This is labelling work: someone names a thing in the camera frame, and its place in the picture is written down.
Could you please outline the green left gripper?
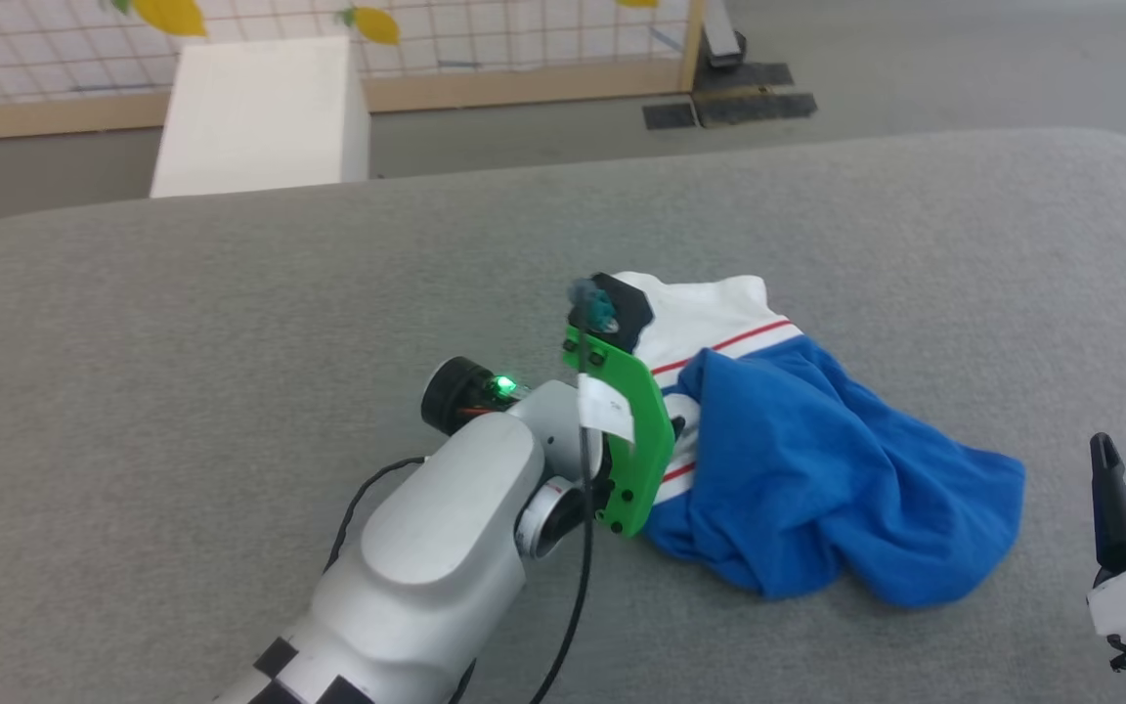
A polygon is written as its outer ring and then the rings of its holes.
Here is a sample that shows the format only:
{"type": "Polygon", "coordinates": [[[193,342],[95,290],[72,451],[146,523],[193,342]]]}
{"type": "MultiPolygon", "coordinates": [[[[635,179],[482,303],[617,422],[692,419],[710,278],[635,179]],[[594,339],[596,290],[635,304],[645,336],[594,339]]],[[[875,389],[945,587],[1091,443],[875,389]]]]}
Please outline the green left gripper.
{"type": "Polygon", "coordinates": [[[563,360],[577,369],[578,420],[606,440],[608,498],[599,524],[622,538],[645,526],[674,452],[674,428],[651,369],[631,353],[568,327],[563,360]]]}

